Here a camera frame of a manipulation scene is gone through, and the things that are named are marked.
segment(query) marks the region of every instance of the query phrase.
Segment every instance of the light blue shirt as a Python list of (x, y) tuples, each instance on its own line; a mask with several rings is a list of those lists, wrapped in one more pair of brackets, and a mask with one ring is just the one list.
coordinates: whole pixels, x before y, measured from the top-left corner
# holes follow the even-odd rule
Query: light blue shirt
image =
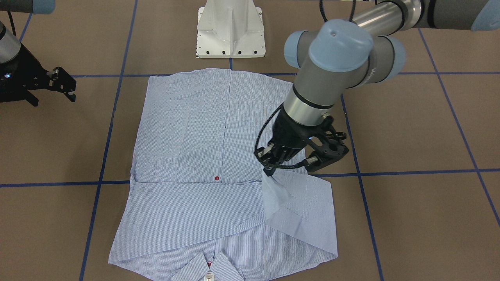
[(211, 262), (216, 280), (267, 281), (335, 259), (330, 183), (303, 168), (263, 176), (253, 155), (290, 88), (228, 69), (152, 76), (109, 263), (152, 280), (198, 281)]

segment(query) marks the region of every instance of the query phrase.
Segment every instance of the clothing tag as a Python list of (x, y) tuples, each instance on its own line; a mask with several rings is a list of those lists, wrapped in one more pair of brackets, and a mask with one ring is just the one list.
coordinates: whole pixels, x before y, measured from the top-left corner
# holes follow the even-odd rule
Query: clothing tag
[(203, 281), (214, 281), (216, 276), (212, 271), (209, 271), (205, 274), (205, 279)]

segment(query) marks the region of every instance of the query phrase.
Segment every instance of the white plastic bracket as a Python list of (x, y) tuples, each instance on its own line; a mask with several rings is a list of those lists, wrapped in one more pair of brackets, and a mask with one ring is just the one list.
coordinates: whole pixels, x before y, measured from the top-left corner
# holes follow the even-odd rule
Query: white plastic bracket
[(261, 58), (262, 10), (253, 0), (207, 0), (198, 10), (197, 58)]

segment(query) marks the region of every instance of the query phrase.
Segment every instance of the black cable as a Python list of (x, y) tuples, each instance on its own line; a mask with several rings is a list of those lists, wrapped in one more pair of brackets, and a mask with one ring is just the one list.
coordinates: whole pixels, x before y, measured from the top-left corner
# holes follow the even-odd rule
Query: black cable
[(319, 0), (319, 12), (321, 13), (321, 16), (323, 17), (324, 22), (328, 22), (328, 18), (325, 15), (325, 8), (323, 7), (323, 0)]
[(10, 28), (12, 29), (12, 34), (17, 37), (16, 35), (16, 27), (14, 27), (14, 19), (12, 18), (12, 13), (10, 11), (7, 11), (8, 14), (8, 19), (10, 20)]
[(259, 152), (257, 151), (257, 147), (259, 146), (259, 141), (261, 140), (262, 132), (264, 132), (264, 129), (268, 126), (271, 119), (273, 119), (273, 117), (276, 115), (276, 113), (278, 113), (278, 111), (280, 111), (281, 109), (283, 109), (283, 103), (280, 104), (278, 106), (278, 108), (276, 108), (276, 110), (271, 114), (271, 116), (269, 116), (269, 118), (265, 121), (262, 128), (260, 128), (260, 131), (258, 132), (257, 140), (255, 141), (255, 147), (253, 148), (253, 154), (255, 155), (255, 157), (257, 157), (257, 160), (264, 167), (275, 168), (275, 169), (297, 169), (297, 168), (303, 167), (305, 163), (299, 162), (295, 165), (276, 165), (276, 164), (264, 163), (264, 161), (259, 157)]
[(352, 0), (352, 8), (350, 9), (349, 21), (352, 23), (354, 18), (354, 12), (356, 11), (356, 0)]

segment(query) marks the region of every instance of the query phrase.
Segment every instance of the light blue joint cap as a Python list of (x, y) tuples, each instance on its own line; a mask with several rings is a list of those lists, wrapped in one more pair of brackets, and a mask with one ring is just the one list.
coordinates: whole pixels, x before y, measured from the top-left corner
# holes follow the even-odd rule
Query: light blue joint cap
[(348, 72), (368, 59), (374, 41), (355, 23), (332, 19), (323, 25), (309, 47), (309, 57), (318, 67), (330, 72)]
[(56, 9), (56, 0), (33, 0), (33, 14), (51, 14)]
[(398, 73), (401, 72), (401, 70), (403, 70), (403, 67), (405, 66), (406, 63), (406, 50), (403, 43), (401, 43), (401, 41), (393, 37), (389, 36), (382, 36), (382, 37), (387, 38), (392, 44), (392, 48), (394, 49), (394, 63), (392, 64), (392, 69), (390, 70), (389, 75), (387, 75), (387, 77), (380, 82), (384, 82), (385, 80), (389, 80), (394, 76), (398, 75)]
[(472, 31), (492, 31), (500, 28), (500, 0), (489, 0), (472, 24)]
[(302, 33), (307, 30), (295, 31), (294, 33), (288, 36), (288, 39), (284, 43), (284, 60), (291, 67), (299, 69), (299, 57), (297, 55), (297, 48), (299, 47), (299, 39), (302, 36)]

